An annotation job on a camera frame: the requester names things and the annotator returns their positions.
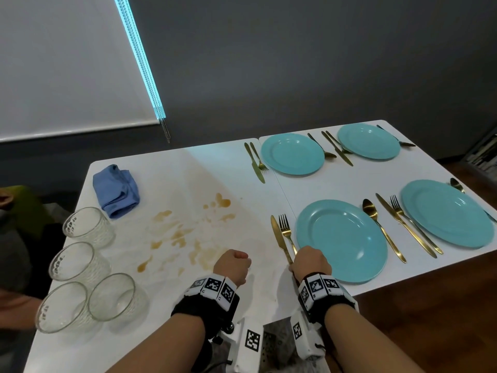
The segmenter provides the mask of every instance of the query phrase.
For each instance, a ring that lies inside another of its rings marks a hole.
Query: brown floor
[[[444,166],[496,207],[494,188],[463,164]],[[497,252],[356,299],[361,313],[427,372],[497,372]]]

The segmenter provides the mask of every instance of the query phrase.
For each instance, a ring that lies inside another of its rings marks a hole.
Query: gray wall
[[[495,0],[129,0],[172,148],[385,119],[435,158],[497,116]],[[0,144],[0,186],[79,191],[159,126]]]

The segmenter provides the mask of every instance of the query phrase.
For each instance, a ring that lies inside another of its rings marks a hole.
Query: plate
[[[314,173],[325,163],[321,147],[296,133],[271,136],[262,144],[260,153],[270,167],[291,175]]]
[[[402,189],[401,200],[412,219],[447,242],[478,248],[494,238],[494,226],[482,207],[446,183],[412,181]]]
[[[347,124],[338,132],[346,150],[374,160],[389,160],[399,155],[399,141],[390,133],[364,123]]]
[[[309,204],[297,218],[299,246],[323,252],[332,275],[343,282],[366,282],[387,262],[387,241],[376,223],[355,205],[340,200]]]

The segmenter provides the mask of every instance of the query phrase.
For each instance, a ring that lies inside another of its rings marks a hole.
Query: drinking glass
[[[96,249],[108,246],[116,234],[109,220],[95,207],[82,208],[64,222],[64,234],[77,241],[88,242]]]
[[[36,314],[36,328],[43,333],[86,331],[98,322],[88,311],[89,293],[80,282],[66,282],[51,291]]]
[[[110,263],[88,242],[76,242],[53,258],[48,273],[58,282],[80,282],[92,288],[110,274]]]
[[[148,297],[128,274],[112,274],[91,292],[88,308],[97,321],[130,321],[145,310]]]

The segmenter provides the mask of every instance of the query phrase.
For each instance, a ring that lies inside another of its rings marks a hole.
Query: cutlery
[[[376,127],[378,127],[378,128],[380,128],[380,129],[382,129],[382,130],[384,130],[384,131],[385,131],[385,128],[383,128],[383,127],[382,127],[381,125],[379,125],[379,124],[377,124],[377,125],[376,125]],[[415,147],[415,146],[416,146],[416,145],[414,145],[414,144],[412,144],[412,143],[406,143],[405,141],[400,141],[400,140],[399,140],[399,139],[397,139],[396,137],[395,137],[395,139],[399,142],[399,144],[401,145],[401,147]]]
[[[281,216],[279,216],[279,221],[281,233],[292,243],[293,252],[295,253],[295,255],[297,255],[297,248],[292,241],[292,231],[290,230],[290,226],[288,225],[286,214],[283,213]]]
[[[382,206],[385,207],[385,209],[392,215],[394,219],[399,221],[406,229],[409,231],[409,233],[418,241],[418,243],[423,247],[428,254],[430,254],[432,257],[437,258],[435,252],[432,250],[430,246],[426,244],[425,241],[423,241],[410,227],[405,223],[403,219],[401,219],[401,216],[399,216],[395,211],[394,208],[392,208],[381,196],[380,194],[376,194],[376,198],[380,200],[380,203]]]
[[[257,166],[257,163],[253,159],[252,152],[251,152],[250,147],[247,143],[245,143],[245,149],[247,150],[248,155],[252,159],[252,169],[253,169],[253,171],[255,171],[255,175],[257,175],[257,178],[259,178],[259,181],[261,181],[262,183],[265,183],[266,181],[264,180],[264,177],[262,176],[262,171],[260,171],[259,166]]]
[[[409,222],[412,224],[412,226],[414,226],[420,233],[421,233],[421,236],[423,236],[424,239],[426,239],[428,241],[428,243],[432,246],[432,248],[435,249],[435,251],[437,251],[439,254],[443,254],[443,251],[442,249],[440,249],[427,235],[424,231],[422,231],[422,229],[416,225],[414,223],[414,221],[409,217],[407,216],[407,214],[404,212],[404,210],[401,208],[401,205],[399,203],[399,200],[397,200],[397,196],[394,195],[394,196],[390,196],[390,204],[392,205],[392,207],[394,208],[394,211],[399,215],[399,216],[403,216],[405,219],[408,219]]]
[[[376,210],[376,207],[374,206],[374,204],[370,200],[364,199],[363,202],[362,202],[362,210],[369,217],[371,217],[373,219],[373,221],[376,222],[376,224],[380,227],[381,231],[383,232],[383,235],[387,239],[387,241],[390,244],[390,246],[392,246],[392,249],[394,250],[395,254],[397,254],[397,256],[399,257],[399,259],[402,262],[407,263],[406,258],[402,255],[402,253],[397,248],[397,246],[395,246],[394,241],[392,241],[392,239],[387,234],[387,232],[385,231],[385,229],[383,229],[383,226],[381,226],[380,223],[378,222],[378,211]]]
[[[253,145],[253,143],[250,143],[250,146],[252,147],[253,149],[253,152],[255,153],[255,155],[257,156],[258,160],[259,160],[259,165],[258,165],[258,168],[261,170],[261,171],[265,171],[265,170],[269,170],[266,165],[264,165],[264,163],[260,160],[260,157],[259,155],[257,154],[257,150],[255,149],[255,146]]]
[[[318,144],[321,147],[321,149],[323,149],[323,147],[314,139],[314,137],[312,137],[312,135],[310,133],[307,133],[307,136],[309,136],[312,141],[314,141],[316,144]],[[333,158],[337,158],[333,153],[327,152],[324,149],[323,149],[323,152],[325,152],[325,158],[327,160],[331,160]]]
[[[452,187],[454,187],[455,189],[457,189],[457,190],[461,191],[462,193],[466,193],[466,192],[464,191],[464,187],[463,187],[463,185],[462,185],[461,183],[459,183],[459,181],[458,181],[456,178],[451,178],[451,179],[450,179],[450,185],[451,185]],[[494,222],[494,224],[497,224],[497,220],[496,220],[496,219],[494,219],[494,218],[490,215],[490,213],[488,213],[487,211],[485,211],[485,213],[487,213],[488,218],[489,218],[489,219],[491,219],[491,220]]]
[[[347,162],[350,166],[354,166],[353,163],[348,159],[347,156],[345,156],[345,154],[339,149],[339,147],[337,147],[335,145],[335,143],[333,143],[332,139],[330,139],[330,137],[324,133],[323,131],[321,131],[321,133],[323,134],[324,137],[326,137],[326,139],[335,147],[335,152],[337,152],[339,154],[339,156],[345,161]]]
[[[336,138],[334,138],[333,135],[330,132],[326,131],[326,134],[328,136],[330,136],[333,139],[333,141],[335,141],[338,145],[340,145],[342,147],[342,152],[344,152],[345,154],[353,154],[353,152],[351,152],[350,150],[346,150],[343,147],[342,143],[340,143]]]
[[[288,252],[288,249],[286,248],[285,240],[283,239],[283,234],[281,233],[281,230],[278,226],[278,223],[276,222],[276,219],[274,218],[273,215],[271,215],[271,226],[273,228],[273,233],[274,233],[274,236],[275,236],[276,241],[278,243],[278,246],[285,253],[286,260],[288,261],[288,264],[293,264],[292,258],[290,257],[290,253]]]

